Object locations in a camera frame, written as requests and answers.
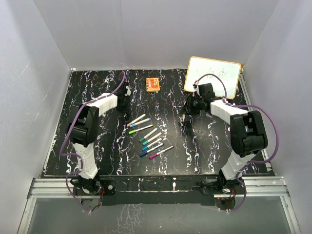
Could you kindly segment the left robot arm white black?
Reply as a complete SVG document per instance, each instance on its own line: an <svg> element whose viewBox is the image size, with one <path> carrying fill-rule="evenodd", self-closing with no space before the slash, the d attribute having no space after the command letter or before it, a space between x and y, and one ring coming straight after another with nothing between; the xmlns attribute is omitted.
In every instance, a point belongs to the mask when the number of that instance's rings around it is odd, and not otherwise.
<svg viewBox="0 0 312 234"><path fill-rule="evenodd" d="M94 142L98 137L99 118L111 109L120 113L130 112L131 88L125 82L113 94L104 93L95 100L88 102L79 111L79 106L74 107L74 114L79 114L69 139L79 155L78 175L85 180L84 189L91 195L100 191L101 183L95 179L98 168L95 163Z"/></svg>

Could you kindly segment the pink marker pen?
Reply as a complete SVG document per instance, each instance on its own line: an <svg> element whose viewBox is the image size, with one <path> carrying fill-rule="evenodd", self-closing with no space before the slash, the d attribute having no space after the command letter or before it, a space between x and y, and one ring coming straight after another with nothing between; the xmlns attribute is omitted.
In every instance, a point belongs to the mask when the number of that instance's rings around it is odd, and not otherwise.
<svg viewBox="0 0 312 234"><path fill-rule="evenodd" d="M140 115L139 117L135 118L133 121L131 121L131 122L129 122L129 123L127 124L127 127L129 127L130 125L132 125L132 124L136 123L137 121L141 120L141 119L142 119L143 117L145 117L145 116L146 116L146 114L142 114L142 115Z"/></svg>

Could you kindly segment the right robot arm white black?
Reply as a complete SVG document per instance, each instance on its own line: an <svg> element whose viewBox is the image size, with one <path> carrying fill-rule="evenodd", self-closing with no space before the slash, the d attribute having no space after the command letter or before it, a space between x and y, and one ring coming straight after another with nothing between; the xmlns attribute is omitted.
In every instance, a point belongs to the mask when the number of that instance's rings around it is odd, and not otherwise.
<svg viewBox="0 0 312 234"><path fill-rule="evenodd" d="M220 169L217 181L208 183L208 186L227 194L239 185L243 168L268 145L262 115L259 111L243 110L228 103L225 98L216 97L210 83L195 82L194 88L194 93L187 96L182 108L182 121L186 116L206 111L230 126L232 152Z"/></svg>

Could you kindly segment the light blue marker pen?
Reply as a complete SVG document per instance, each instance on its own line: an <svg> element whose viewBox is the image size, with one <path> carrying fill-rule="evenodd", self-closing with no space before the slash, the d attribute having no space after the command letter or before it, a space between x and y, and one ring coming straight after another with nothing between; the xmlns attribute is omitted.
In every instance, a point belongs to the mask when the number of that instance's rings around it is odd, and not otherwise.
<svg viewBox="0 0 312 234"><path fill-rule="evenodd" d="M139 121L139 122L136 122L136 123L131 124L129 127L132 128L132 127L138 126L138 125L140 125L140 124L143 124L143 123L149 122L149 121L151 121L151 118L146 118L146 119L144 119L144 120L141 120L141 121Z"/></svg>

